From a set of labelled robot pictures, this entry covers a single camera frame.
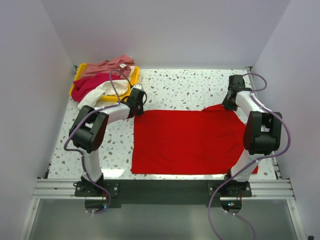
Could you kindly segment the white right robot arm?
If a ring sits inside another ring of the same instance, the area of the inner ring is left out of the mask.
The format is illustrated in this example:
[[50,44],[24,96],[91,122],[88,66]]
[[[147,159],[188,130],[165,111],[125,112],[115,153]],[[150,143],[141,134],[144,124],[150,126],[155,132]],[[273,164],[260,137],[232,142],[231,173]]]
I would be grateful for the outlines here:
[[240,190],[240,183],[247,182],[259,164],[260,158],[269,156],[280,147],[281,113],[266,108],[256,97],[255,91],[246,87],[242,75],[231,75],[228,92],[222,106],[228,111],[240,108],[247,116],[242,138],[244,150],[236,164],[230,169],[230,180],[223,183],[223,192],[230,197]]

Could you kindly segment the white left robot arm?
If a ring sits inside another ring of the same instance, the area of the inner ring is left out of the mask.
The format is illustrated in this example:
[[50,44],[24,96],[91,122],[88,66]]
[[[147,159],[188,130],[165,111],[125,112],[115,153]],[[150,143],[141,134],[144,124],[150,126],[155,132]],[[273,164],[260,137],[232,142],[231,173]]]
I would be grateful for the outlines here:
[[[107,125],[141,116],[144,114],[144,104],[147,94],[143,89],[134,87],[130,94],[114,105],[93,108],[84,105],[70,131],[64,145],[66,151],[78,152],[81,155],[83,173],[81,180],[86,184],[86,191],[92,196],[99,196],[104,190],[103,173],[100,167],[99,148],[103,143]],[[67,148],[69,142],[74,149]]]

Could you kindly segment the red t shirt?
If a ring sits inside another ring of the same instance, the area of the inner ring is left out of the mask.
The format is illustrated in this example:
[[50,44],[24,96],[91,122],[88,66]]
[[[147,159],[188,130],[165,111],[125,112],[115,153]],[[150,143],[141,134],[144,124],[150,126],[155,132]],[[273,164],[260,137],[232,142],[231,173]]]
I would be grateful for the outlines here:
[[134,118],[133,174],[226,174],[243,153],[246,125],[222,105],[148,110]]

